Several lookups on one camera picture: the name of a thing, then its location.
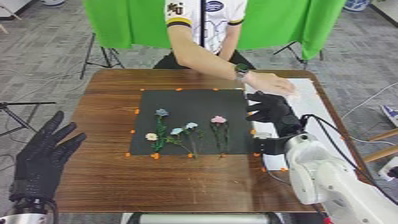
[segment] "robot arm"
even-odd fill
[[[379,189],[359,181],[349,162],[333,156],[310,134],[287,143],[290,181],[303,204],[322,204],[335,224],[390,224],[398,206]]]
[[[66,136],[77,129],[72,123],[59,129],[64,113],[57,112],[16,156],[15,183],[11,186],[11,201],[15,206],[9,216],[0,217],[0,224],[45,224],[47,205],[54,210],[57,221],[57,204],[54,195],[68,159],[86,140],[79,134],[68,141]]]
[[[45,224],[47,209],[41,200],[22,199],[13,206],[11,215],[0,217],[2,224]]]
[[[317,137],[304,132],[306,119],[299,120],[283,97],[249,94],[260,102],[247,111],[258,111],[251,121],[272,122],[279,139],[255,139],[256,152],[285,155],[290,165],[290,182],[303,204],[322,204],[335,224],[391,224],[398,220],[398,206],[377,187],[359,181],[350,163],[338,158]]]

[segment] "wooden table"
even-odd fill
[[[338,124],[342,120],[308,71],[267,71],[310,78]],[[231,89],[239,84],[175,70],[102,70],[95,75],[73,120],[88,141],[72,157],[57,192],[61,212],[310,212],[290,186],[262,172],[253,155],[127,157],[136,109],[146,90]],[[347,142],[358,163],[352,142]]]

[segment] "white jersey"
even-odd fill
[[[247,0],[207,0],[205,47],[219,54],[228,35],[228,25],[246,18]],[[166,0],[166,23],[192,28],[192,38],[201,43],[201,0]]]

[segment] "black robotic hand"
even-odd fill
[[[11,201],[22,198],[54,199],[64,165],[86,140],[86,134],[82,133],[61,143],[77,129],[77,124],[72,123],[56,132],[63,120],[64,112],[59,111],[16,156]]]
[[[247,117],[247,121],[274,123],[279,137],[297,134],[303,131],[303,125],[285,97],[256,92],[247,94],[247,99],[258,102],[247,107],[247,112],[258,111]]]

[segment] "chair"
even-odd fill
[[[6,7],[4,3],[0,3],[0,8],[9,12],[11,16],[15,16],[18,20],[22,20],[22,17],[13,13],[13,11]],[[0,24],[0,30],[4,31],[6,34],[9,34],[9,31],[8,31],[8,29],[6,29],[2,24]]]
[[[395,135],[398,135],[398,128],[391,131],[388,131],[386,133],[382,133],[381,135],[374,136],[370,138],[370,141],[379,141],[384,138],[393,137]],[[388,149],[381,150],[379,152],[372,153],[366,157],[365,157],[365,162],[372,162],[377,159],[384,158],[386,156],[393,155],[395,153],[398,153],[398,145],[391,146]]]

